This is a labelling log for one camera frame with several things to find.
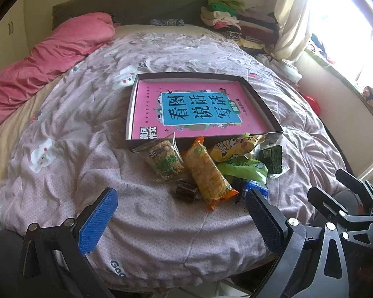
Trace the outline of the blue cookie snack packet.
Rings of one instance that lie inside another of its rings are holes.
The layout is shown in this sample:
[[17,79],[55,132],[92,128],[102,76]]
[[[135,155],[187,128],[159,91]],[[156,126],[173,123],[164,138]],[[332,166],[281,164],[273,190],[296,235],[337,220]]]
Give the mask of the blue cookie snack packet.
[[241,178],[235,178],[232,183],[233,189],[235,189],[238,194],[236,196],[235,203],[238,204],[239,202],[244,202],[246,198],[246,194],[252,190],[258,190],[260,193],[265,197],[268,198],[269,191],[267,186],[262,182],[257,182],[254,180],[245,180]]

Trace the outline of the dark green seaweed packet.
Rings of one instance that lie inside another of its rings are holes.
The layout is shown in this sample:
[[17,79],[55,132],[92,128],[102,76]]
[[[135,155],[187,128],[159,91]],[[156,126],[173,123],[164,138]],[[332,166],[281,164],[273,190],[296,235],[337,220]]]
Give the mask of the dark green seaweed packet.
[[265,165],[270,178],[279,178],[290,170],[290,166],[284,163],[283,147],[281,145],[259,147],[255,151],[254,156],[255,159]]

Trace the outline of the green snack packet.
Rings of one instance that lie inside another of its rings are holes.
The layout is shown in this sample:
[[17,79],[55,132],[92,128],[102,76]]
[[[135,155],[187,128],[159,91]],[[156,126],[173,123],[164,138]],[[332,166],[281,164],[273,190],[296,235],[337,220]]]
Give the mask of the green snack packet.
[[264,163],[256,159],[237,157],[218,163],[217,168],[224,176],[267,183],[268,169]]

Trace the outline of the orange biscuit snack packet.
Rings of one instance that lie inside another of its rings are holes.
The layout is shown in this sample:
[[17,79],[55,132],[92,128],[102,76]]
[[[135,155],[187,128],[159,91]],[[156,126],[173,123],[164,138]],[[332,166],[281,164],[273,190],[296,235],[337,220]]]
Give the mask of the orange biscuit snack packet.
[[196,138],[182,157],[203,199],[213,211],[219,202],[236,196],[238,191],[232,188],[218,170],[204,146],[204,140],[204,137]]

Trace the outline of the small dark brown candy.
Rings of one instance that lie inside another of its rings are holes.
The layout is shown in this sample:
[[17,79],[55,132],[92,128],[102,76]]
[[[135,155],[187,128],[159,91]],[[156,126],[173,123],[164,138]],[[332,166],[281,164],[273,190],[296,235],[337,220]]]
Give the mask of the small dark brown candy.
[[187,203],[193,203],[199,199],[197,186],[185,180],[179,180],[176,182],[176,188],[173,191],[173,195],[178,200]]

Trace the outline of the clear rice cracker snack packet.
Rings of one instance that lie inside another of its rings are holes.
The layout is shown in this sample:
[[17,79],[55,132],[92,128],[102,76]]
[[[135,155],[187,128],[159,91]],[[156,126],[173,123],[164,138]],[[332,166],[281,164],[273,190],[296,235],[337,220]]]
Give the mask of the clear rice cracker snack packet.
[[192,178],[178,150],[174,133],[135,147],[132,152],[143,156],[154,171],[154,180],[157,182],[175,182]]

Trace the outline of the yellow chips snack bag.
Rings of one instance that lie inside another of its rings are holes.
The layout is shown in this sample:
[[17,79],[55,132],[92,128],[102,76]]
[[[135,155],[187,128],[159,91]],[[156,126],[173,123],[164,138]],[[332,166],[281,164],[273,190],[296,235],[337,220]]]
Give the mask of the yellow chips snack bag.
[[208,150],[209,156],[221,163],[229,159],[246,155],[265,141],[265,135],[245,133],[236,138],[218,142]]

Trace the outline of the red plastic bag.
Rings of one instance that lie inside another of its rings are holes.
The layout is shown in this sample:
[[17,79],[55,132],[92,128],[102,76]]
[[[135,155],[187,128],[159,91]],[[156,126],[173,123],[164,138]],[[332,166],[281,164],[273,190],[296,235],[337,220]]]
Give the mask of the red plastic bag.
[[316,99],[312,98],[311,96],[307,96],[306,94],[301,94],[301,96],[307,101],[307,103],[310,105],[312,110],[317,116],[321,115],[321,108],[319,103],[316,101]]

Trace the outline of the white crumpled cloth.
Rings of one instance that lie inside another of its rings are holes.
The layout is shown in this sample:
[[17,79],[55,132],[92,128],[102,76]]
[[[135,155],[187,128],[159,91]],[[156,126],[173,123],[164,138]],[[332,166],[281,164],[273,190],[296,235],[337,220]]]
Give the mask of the white crumpled cloth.
[[258,62],[271,69],[281,79],[292,85],[297,84],[302,79],[302,75],[290,61],[279,61],[270,54],[258,54],[255,58]]

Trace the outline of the pink blanket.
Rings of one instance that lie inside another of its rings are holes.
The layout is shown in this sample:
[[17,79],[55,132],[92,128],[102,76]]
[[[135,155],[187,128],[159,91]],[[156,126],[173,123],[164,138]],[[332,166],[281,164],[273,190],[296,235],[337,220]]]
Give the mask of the pink blanket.
[[95,12],[70,18],[29,55],[0,72],[0,125],[46,84],[110,41],[112,16]]

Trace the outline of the stack of folded clothes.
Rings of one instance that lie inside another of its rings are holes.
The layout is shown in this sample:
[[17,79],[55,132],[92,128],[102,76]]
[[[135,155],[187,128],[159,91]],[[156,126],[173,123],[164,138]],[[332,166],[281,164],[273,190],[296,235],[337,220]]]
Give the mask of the stack of folded clothes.
[[270,52],[279,39],[274,13],[247,8],[243,0],[207,0],[207,5],[201,8],[201,21],[251,52]]

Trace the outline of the cream wardrobe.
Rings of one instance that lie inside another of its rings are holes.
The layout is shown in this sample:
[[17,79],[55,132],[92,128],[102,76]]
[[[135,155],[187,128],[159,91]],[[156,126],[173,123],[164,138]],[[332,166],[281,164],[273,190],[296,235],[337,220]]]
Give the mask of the cream wardrobe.
[[0,72],[28,54],[24,0],[17,0],[0,21]]

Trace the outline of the cream curtain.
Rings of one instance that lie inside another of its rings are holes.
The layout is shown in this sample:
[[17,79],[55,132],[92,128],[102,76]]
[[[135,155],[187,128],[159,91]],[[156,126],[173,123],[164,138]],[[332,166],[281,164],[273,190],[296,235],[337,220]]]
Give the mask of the cream curtain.
[[312,0],[277,0],[274,15],[279,36],[273,54],[276,59],[297,62],[311,37],[309,26]]

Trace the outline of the dark patterned pillow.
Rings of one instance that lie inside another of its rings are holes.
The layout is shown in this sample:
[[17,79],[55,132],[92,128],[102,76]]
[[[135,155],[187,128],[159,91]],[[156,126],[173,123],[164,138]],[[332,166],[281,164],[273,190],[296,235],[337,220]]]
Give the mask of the dark patterned pillow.
[[151,26],[174,26],[174,27],[180,27],[180,26],[184,26],[185,22],[182,19],[167,19],[167,20],[151,19],[149,21],[149,25],[151,25]]

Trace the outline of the dark grey headboard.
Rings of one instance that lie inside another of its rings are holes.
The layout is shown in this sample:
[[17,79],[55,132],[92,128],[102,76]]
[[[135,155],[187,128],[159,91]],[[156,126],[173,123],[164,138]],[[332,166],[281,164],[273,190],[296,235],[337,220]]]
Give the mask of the dark grey headboard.
[[207,0],[70,0],[52,7],[52,28],[70,18],[94,12],[108,13],[122,25],[175,19],[202,26],[203,6],[207,6]]

